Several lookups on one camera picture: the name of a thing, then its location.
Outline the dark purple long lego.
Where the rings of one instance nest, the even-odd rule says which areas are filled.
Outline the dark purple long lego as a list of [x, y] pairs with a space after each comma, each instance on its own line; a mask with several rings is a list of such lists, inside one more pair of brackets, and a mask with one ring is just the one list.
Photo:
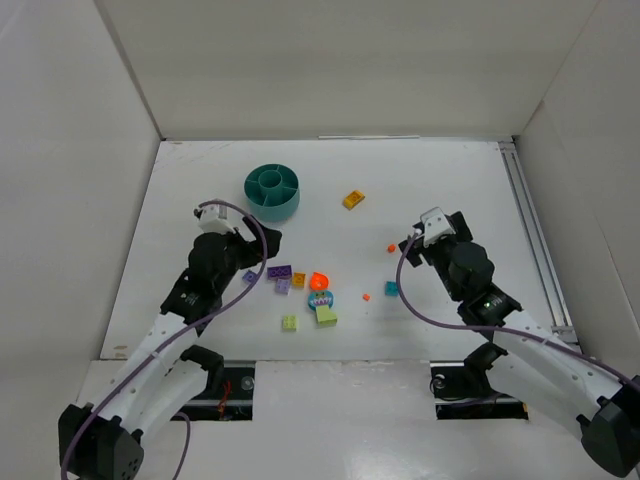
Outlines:
[[291, 279], [293, 275], [292, 267], [290, 265], [271, 266], [267, 268], [267, 279]]

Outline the small purple lego brick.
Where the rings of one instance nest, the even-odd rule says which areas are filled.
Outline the small purple lego brick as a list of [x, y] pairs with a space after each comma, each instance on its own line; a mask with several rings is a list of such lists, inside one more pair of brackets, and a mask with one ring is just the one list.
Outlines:
[[257, 281], [258, 275], [252, 270], [246, 270], [242, 276], [242, 281], [245, 284], [253, 284]]

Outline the yellow square lego brick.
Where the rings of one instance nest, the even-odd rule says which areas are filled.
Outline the yellow square lego brick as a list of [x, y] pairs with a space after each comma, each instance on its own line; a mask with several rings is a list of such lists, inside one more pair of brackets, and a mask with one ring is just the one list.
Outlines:
[[306, 274], [304, 272], [294, 272], [291, 285], [294, 288], [303, 288], [305, 286]]

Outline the light purple square lego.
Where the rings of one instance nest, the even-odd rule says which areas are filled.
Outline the light purple square lego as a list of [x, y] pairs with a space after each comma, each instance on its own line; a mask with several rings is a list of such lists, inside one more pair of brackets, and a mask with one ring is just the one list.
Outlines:
[[279, 278], [276, 280], [275, 292], [280, 295], [288, 295], [291, 289], [291, 280]]

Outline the orange round lego piece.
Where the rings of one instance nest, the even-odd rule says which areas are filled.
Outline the orange round lego piece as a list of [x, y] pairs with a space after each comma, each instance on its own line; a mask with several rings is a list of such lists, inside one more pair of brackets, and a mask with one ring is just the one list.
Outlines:
[[323, 291], [329, 288], [329, 278], [320, 272], [314, 272], [309, 281], [309, 288], [313, 291]]

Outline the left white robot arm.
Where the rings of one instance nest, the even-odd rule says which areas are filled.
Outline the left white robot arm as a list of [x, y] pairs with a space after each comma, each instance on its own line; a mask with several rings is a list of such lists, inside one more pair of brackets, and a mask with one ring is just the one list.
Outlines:
[[197, 341], [211, 319], [228, 310], [222, 295], [240, 270], [275, 257], [282, 234], [251, 225], [254, 240], [235, 229], [203, 233], [159, 315], [106, 390], [58, 420], [61, 476], [133, 479], [153, 435], [192, 398], [216, 387], [223, 357]]

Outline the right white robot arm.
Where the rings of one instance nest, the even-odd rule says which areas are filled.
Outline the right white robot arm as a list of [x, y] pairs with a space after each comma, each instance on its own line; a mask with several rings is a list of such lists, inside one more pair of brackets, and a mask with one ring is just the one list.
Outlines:
[[476, 396], [506, 394], [563, 426], [618, 478], [639, 465], [639, 379], [569, 347], [493, 281], [495, 266], [460, 212], [433, 208], [400, 242], [401, 264], [427, 263], [461, 319], [485, 342], [465, 360]]

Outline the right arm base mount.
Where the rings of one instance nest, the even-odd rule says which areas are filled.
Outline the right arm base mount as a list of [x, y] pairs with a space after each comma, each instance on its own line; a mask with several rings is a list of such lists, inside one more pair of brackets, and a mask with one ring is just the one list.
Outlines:
[[429, 363], [429, 390], [438, 420], [529, 420], [524, 403], [494, 390], [487, 372], [507, 352], [487, 342], [464, 360]]

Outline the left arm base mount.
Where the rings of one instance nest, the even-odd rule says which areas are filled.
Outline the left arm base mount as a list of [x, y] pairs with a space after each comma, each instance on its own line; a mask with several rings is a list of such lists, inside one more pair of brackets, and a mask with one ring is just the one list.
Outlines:
[[227, 361], [202, 346], [192, 346], [181, 355], [207, 373], [205, 389], [190, 399], [180, 412], [191, 421], [251, 421], [256, 363]]

